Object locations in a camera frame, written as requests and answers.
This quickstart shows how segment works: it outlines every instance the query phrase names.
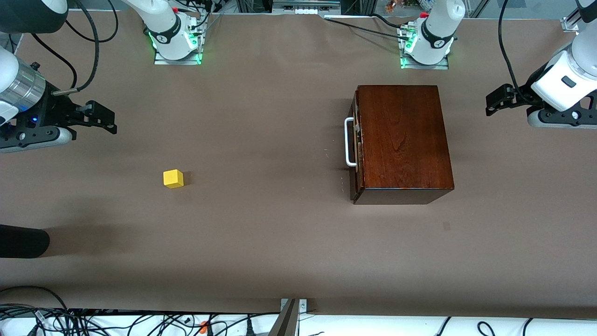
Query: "black object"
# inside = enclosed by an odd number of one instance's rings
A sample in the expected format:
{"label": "black object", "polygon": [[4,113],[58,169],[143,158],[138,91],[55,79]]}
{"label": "black object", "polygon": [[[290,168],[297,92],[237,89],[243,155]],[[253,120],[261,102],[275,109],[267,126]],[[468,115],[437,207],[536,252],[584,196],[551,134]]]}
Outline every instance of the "black object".
{"label": "black object", "polygon": [[0,31],[13,33],[53,33],[68,15],[56,13],[41,0],[0,0]]}
{"label": "black object", "polygon": [[247,320],[247,336],[255,336],[255,331],[253,330],[253,321],[251,321],[251,315],[247,315],[249,318]]}
{"label": "black object", "polygon": [[562,82],[564,82],[564,84],[566,84],[570,88],[573,88],[576,86],[576,83],[573,80],[571,80],[570,77],[568,77],[568,76],[562,77]]}
{"label": "black object", "polygon": [[481,321],[479,323],[477,323],[477,331],[483,335],[483,336],[490,336],[486,333],[483,332],[483,330],[481,330],[481,326],[484,325],[487,327],[487,329],[489,329],[491,336],[496,336],[496,333],[493,331],[493,328],[489,325],[489,323],[485,322],[485,321]]}
{"label": "black object", "polygon": [[589,23],[594,19],[597,19],[597,1],[593,1],[587,7],[583,7],[580,2],[576,0],[576,6],[578,6],[580,17],[583,18],[584,22]]}
{"label": "black object", "polygon": [[21,147],[56,140],[60,135],[58,127],[67,129],[76,140],[76,131],[71,126],[101,127],[116,134],[114,112],[90,100],[85,106],[73,103],[67,95],[52,96],[58,88],[46,82],[43,97],[27,111],[16,116],[16,125],[6,123],[0,126],[0,149]]}
{"label": "black object", "polygon": [[94,41],[93,68],[91,68],[91,73],[89,74],[89,78],[87,78],[87,81],[84,82],[83,85],[76,88],[77,92],[81,92],[81,90],[88,87],[89,84],[91,84],[91,82],[93,81],[93,78],[96,77],[97,65],[100,62],[100,38],[97,35],[96,24],[93,22],[93,18],[91,17],[91,15],[89,14],[89,12],[85,8],[85,6],[83,6],[83,4],[80,2],[80,0],[73,0],[73,1],[81,9],[81,11],[83,11],[83,14],[85,14],[85,17],[89,21],[89,25],[91,26],[91,31],[93,33],[93,41]]}
{"label": "black object", "polygon": [[508,67],[508,73],[510,73],[510,78],[512,79],[512,84],[514,85],[514,89],[518,94],[521,96],[522,100],[526,101],[529,104],[532,104],[530,100],[528,100],[525,95],[521,93],[520,88],[518,87],[518,82],[516,82],[516,76],[514,76],[514,70],[512,69],[512,64],[510,63],[510,59],[506,53],[506,48],[504,47],[504,41],[501,36],[501,24],[504,21],[504,12],[506,11],[506,6],[508,5],[508,0],[504,0],[504,4],[501,6],[500,17],[497,20],[497,41],[500,44],[500,51],[501,55],[504,57],[504,61],[506,62],[506,66]]}
{"label": "black object", "polygon": [[442,327],[439,329],[438,333],[435,336],[442,336],[442,334],[444,333],[444,329],[448,325],[448,322],[450,321],[450,319],[452,319],[452,316],[446,317],[446,319],[442,323]]}
{"label": "black object", "polygon": [[0,258],[37,258],[49,245],[44,230],[0,225]]}
{"label": "black object", "polygon": [[524,323],[524,326],[522,327],[522,336],[527,336],[527,327],[528,327],[528,324],[531,323],[532,320],[533,320],[533,317],[531,317]]}
{"label": "black object", "polygon": [[266,12],[269,12],[269,13],[272,12],[272,2],[273,2],[273,0],[261,0],[261,4],[263,5],[263,9]]}
{"label": "black object", "polygon": [[174,36],[176,36],[176,34],[179,33],[180,28],[181,28],[180,17],[178,15],[175,15],[175,17],[176,17],[176,22],[174,23],[174,26],[172,26],[169,30],[166,30],[163,32],[154,32],[153,30],[148,29],[151,36],[153,36],[153,38],[161,44],[170,43],[170,40]]}
{"label": "black object", "polygon": [[452,36],[454,36],[454,33],[446,37],[439,37],[437,35],[432,34],[427,28],[427,19],[425,19],[425,21],[423,21],[423,24],[421,25],[421,34],[427,41],[429,41],[429,44],[431,44],[431,47],[433,49],[443,48],[446,45],[446,43],[448,43],[452,39]]}
{"label": "black object", "polygon": [[373,14],[369,14],[370,17],[376,17],[378,19],[380,19],[381,21],[383,21],[383,23],[385,23],[386,25],[392,27],[392,28],[400,28],[402,25],[394,25],[392,22],[386,20],[385,17],[377,14],[377,13],[373,13]]}

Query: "yellow block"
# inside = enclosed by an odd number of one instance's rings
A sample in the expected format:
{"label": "yellow block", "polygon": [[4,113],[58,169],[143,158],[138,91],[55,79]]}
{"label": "yellow block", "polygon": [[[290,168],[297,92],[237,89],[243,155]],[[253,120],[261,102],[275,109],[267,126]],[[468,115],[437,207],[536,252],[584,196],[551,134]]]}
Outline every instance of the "yellow block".
{"label": "yellow block", "polygon": [[164,172],[164,185],[170,189],[184,186],[183,173],[178,169]]}

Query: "white surface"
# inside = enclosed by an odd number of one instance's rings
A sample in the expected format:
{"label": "white surface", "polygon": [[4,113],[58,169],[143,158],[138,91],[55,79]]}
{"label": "white surface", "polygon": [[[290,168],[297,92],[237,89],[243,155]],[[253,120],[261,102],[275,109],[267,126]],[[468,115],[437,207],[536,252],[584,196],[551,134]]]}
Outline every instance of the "white surface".
{"label": "white surface", "polygon": [[[577,73],[568,57],[566,50],[561,51],[549,61],[547,66],[553,65],[538,81],[531,85],[546,103],[558,111],[566,111],[584,98],[587,94],[597,90],[597,81]],[[574,81],[574,87],[567,86],[562,78],[567,76]]]}
{"label": "white surface", "polygon": [[427,18],[427,28],[435,36],[450,36],[458,28],[465,12],[462,0],[438,0]]}
{"label": "white surface", "polygon": [[597,45],[597,22],[593,21],[574,38],[572,55],[583,70],[597,77],[595,45]]}
{"label": "white surface", "polygon": [[[95,317],[93,322],[101,326],[128,326],[138,316],[110,316]],[[244,315],[221,315],[214,321],[223,320],[229,323],[245,317]],[[253,318],[253,329],[256,334],[267,333],[273,326],[277,315]],[[207,320],[207,315],[195,315],[195,324]],[[445,317],[401,317],[401,316],[338,316],[338,315],[306,315],[300,317],[299,336],[311,336],[323,332],[321,336],[434,336],[439,331]],[[135,326],[131,336],[147,336],[149,331],[162,321],[161,316],[151,317],[149,320]],[[480,336],[477,323],[486,321],[491,325],[497,336],[520,336],[526,319],[490,318],[490,317],[455,317],[446,326],[442,336]],[[0,322],[2,336],[25,336],[33,327],[33,318],[16,318]],[[214,333],[218,333],[223,324],[214,325]],[[241,322],[232,327],[229,336],[245,336],[247,324]],[[127,329],[111,329],[107,332],[111,336],[126,336]],[[48,336],[62,336],[59,333],[48,332]],[[595,336],[597,335],[597,321],[595,320],[533,320],[527,328],[527,336]],[[184,336],[178,328],[169,327],[164,336]]]}
{"label": "white surface", "polygon": [[10,119],[14,118],[15,115],[19,113],[19,109],[10,105],[9,103],[0,100],[0,117],[4,118],[4,122],[0,123],[0,125],[4,125],[10,121]]}
{"label": "white surface", "polygon": [[348,155],[348,123],[353,123],[354,121],[353,117],[344,119],[344,154],[346,155],[346,164],[349,167],[356,167],[356,162],[350,162],[350,156]]}
{"label": "white surface", "polygon": [[191,17],[182,12],[174,14],[168,1],[123,0],[123,2],[131,6],[143,19],[147,28],[154,32],[160,33],[171,29],[176,24],[176,15],[180,17],[181,28],[168,43],[161,43],[159,39],[154,41],[156,49],[165,59],[179,60],[197,49],[198,44],[193,45],[187,37]]}
{"label": "white surface", "polygon": [[19,61],[10,51],[0,47],[0,92],[6,90],[19,72]]}
{"label": "white surface", "polygon": [[69,9],[66,0],[41,0],[49,9],[58,14],[64,14]]}
{"label": "white surface", "polygon": [[583,7],[586,8],[588,7],[590,4],[592,4],[593,2],[595,2],[595,0],[578,0],[578,3]]}

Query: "metal handle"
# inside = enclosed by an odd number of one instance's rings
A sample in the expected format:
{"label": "metal handle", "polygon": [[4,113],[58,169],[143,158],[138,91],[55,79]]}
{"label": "metal handle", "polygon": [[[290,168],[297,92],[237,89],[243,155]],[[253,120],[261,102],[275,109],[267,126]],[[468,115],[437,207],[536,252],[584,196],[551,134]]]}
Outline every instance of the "metal handle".
{"label": "metal handle", "polygon": [[348,122],[350,121],[354,122],[355,119],[353,117],[344,119],[344,153],[346,154],[346,164],[349,167],[356,167],[356,162],[350,162],[348,157]]}

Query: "wooden box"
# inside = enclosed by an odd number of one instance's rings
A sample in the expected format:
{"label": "wooden box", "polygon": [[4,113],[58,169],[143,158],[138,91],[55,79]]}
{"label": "wooden box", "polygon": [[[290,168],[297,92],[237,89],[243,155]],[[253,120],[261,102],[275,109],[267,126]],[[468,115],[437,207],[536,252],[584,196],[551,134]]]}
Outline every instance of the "wooden box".
{"label": "wooden box", "polygon": [[354,204],[428,204],[454,189],[437,86],[361,85],[344,130]]}

